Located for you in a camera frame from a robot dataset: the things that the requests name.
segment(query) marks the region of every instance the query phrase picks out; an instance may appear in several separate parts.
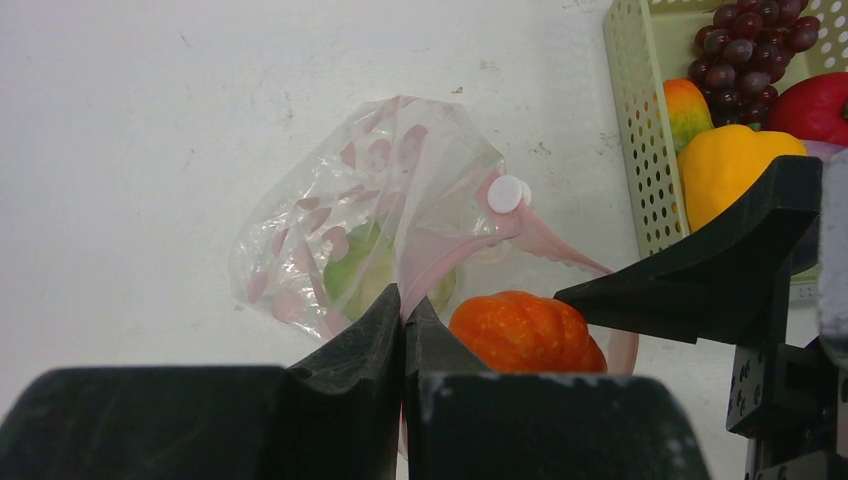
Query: plastic bag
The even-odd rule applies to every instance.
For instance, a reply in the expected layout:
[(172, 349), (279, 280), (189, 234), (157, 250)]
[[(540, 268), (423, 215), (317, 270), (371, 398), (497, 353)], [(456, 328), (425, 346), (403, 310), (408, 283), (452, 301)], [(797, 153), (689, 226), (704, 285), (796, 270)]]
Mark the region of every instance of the plastic bag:
[[(428, 294), (442, 312), (467, 298), (473, 288), (457, 294), (466, 268), (509, 277), (523, 256), (560, 272), (549, 260), (609, 273), (551, 232), (529, 197), (463, 107), (414, 97), (367, 103), (251, 213), (230, 256), (233, 288), (326, 341), (391, 282), (406, 318)], [(609, 370), (630, 373), (638, 337), (612, 333), (607, 351), (619, 355)]]

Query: yellow bell pepper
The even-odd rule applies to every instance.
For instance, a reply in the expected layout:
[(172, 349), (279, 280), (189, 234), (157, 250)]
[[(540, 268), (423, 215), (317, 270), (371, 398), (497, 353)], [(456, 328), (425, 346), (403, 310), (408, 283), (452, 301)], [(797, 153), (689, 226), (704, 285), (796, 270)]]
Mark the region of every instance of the yellow bell pepper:
[(689, 229), (697, 231), (738, 200), (781, 155), (806, 155), (797, 138), (727, 125), (698, 134), (677, 158)]

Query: small orange pumpkin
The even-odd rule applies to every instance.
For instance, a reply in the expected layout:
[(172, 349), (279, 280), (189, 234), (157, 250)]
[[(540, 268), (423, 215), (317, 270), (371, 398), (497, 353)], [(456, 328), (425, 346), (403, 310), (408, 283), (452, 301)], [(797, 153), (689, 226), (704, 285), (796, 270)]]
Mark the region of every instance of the small orange pumpkin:
[(456, 309), (449, 329), (498, 372), (607, 371), (583, 315), (552, 298), (519, 291), (470, 298)]

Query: light green plastic basket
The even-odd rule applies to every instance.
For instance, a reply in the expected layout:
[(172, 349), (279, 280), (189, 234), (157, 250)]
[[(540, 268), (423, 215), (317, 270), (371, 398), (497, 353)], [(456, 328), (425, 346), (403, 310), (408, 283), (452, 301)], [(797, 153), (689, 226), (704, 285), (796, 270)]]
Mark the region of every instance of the light green plastic basket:
[[(664, 80), (686, 76), (693, 38), (721, 0), (615, 0), (604, 19), (618, 128), (642, 258), (689, 234), (665, 105)], [(782, 92), (814, 75), (848, 71), (848, 0), (811, 0), (822, 22), (816, 46), (792, 60)], [(793, 277), (792, 299), (815, 296), (818, 268)]]

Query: white surface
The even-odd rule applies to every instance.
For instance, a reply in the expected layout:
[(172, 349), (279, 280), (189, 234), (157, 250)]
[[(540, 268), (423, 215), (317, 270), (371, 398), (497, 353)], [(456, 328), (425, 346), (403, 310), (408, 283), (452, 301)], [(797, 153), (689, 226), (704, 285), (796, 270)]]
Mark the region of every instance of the white surface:
[[(0, 4), (0, 412), (58, 366), (312, 351), (236, 305), (225, 259), (260, 195), (366, 100), (465, 104), (559, 234), (614, 269), (636, 260), (608, 1), (247, 4)], [(724, 431), (731, 364), (729, 346), (648, 338), (638, 362), (720, 480), (745, 455)]]

